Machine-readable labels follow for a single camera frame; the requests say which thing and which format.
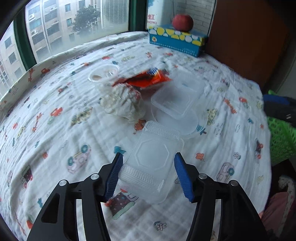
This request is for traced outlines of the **green mesh trash basket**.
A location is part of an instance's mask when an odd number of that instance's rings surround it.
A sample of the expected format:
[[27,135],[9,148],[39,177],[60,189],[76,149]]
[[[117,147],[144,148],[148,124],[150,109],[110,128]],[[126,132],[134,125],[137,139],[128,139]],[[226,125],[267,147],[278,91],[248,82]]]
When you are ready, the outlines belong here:
[[[295,100],[292,100],[291,105],[295,106]],[[269,116],[267,123],[271,132],[271,164],[276,165],[295,156],[295,128],[290,123]]]

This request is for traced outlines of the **pink patterned cloth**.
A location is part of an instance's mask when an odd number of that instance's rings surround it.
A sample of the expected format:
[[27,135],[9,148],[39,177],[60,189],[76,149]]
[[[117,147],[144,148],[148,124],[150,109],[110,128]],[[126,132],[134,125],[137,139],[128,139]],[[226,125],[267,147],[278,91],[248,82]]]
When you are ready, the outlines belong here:
[[261,220],[276,240],[295,240],[295,181],[282,175],[278,186],[284,191],[270,198]]

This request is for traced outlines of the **brown wooden cabinet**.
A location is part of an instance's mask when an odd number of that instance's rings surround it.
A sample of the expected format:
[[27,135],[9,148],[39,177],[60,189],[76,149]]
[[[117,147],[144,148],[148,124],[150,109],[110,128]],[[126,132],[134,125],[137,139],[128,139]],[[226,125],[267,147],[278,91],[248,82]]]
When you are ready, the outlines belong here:
[[295,1],[217,1],[206,54],[266,91],[295,39]]

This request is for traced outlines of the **clear rectangular plastic container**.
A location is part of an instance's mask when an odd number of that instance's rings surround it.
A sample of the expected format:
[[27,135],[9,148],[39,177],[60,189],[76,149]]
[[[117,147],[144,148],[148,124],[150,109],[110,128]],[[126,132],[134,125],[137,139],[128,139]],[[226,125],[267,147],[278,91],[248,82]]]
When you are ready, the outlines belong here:
[[207,80],[190,72],[180,71],[151,97],[154,107],[179,120],[204,94]]

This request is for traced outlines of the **blue tissue box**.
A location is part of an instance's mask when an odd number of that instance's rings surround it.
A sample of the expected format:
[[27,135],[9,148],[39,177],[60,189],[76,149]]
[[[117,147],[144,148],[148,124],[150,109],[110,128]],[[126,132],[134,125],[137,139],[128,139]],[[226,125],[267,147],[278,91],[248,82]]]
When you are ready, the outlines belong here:
[[177,50],[194,57],[199,57],[208,38],[207,35],[195,30],[178,31],[172,25],[149,27],[148,33],[150,44]]

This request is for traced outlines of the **printed white bed sheet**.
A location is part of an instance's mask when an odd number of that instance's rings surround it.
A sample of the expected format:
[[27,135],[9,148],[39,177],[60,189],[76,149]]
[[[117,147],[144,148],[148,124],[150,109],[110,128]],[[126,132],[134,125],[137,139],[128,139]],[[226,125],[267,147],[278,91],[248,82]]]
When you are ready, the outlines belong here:
[[270,131],[259,86],[211,56],[198,58],[149,43],[146,32],[111,35],[35,65],[1,99],[1,215],[19,240],[26,240],[56,184],[80,181],[128,156],[145,116],[130,122],[107,114],[100,90],[88,80],[94,68],[115,64],[122,77],[149,68],[171,78],[202,78],[197,112],[204,130],[185,139],[187,163],[220,181],[237,180],[262,214],[270,184]]

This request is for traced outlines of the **red apple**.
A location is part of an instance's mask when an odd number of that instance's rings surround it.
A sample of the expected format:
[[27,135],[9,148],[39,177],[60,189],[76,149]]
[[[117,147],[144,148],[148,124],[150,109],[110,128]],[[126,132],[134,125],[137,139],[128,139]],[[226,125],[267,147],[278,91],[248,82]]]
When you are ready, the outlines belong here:
[[194,21],[190,15],[177,14],[171,24],[178,31],[189,32],[194,26]]

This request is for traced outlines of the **orange snack wrapper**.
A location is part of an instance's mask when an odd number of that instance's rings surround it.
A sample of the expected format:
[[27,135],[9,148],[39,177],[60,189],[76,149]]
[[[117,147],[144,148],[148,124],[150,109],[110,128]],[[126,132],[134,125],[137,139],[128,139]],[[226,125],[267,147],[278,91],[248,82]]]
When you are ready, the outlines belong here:
[[112,84],[112,87],[118,84],[129,84],[136,88],[145,89],[153,85],[171,81],[171,78],[168,77],[168,75],[169,74],[165,69],[149,68],[148,70],[130,78],[119,78],[114,84]]

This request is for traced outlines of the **crumpled white paper bag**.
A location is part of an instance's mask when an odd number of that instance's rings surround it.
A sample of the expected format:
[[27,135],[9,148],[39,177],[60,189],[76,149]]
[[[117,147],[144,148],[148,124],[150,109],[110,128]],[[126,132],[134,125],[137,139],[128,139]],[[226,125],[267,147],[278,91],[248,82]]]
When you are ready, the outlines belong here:
[[105,90],[99,99],[100,106],[108,114],[137,121],[146,113],[141,93],[127,83],[120,83]]

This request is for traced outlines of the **small clear sauce cup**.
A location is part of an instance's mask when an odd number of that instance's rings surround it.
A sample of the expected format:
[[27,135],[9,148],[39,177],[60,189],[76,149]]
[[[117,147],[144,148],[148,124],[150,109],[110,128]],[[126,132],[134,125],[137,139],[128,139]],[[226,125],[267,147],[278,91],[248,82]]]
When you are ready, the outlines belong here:
[[118,73],[118,65],[105,64],[93,69],[88,75],[88,80],[94,83],[113,81],[117,80]]

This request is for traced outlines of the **green window frame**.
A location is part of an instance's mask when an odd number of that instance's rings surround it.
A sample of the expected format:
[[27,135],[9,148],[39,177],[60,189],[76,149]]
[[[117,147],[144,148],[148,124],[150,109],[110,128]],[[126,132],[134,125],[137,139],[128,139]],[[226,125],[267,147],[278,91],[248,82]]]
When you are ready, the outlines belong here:
[[108,35],[145,30],[146,1],[25,1],[30,62]]

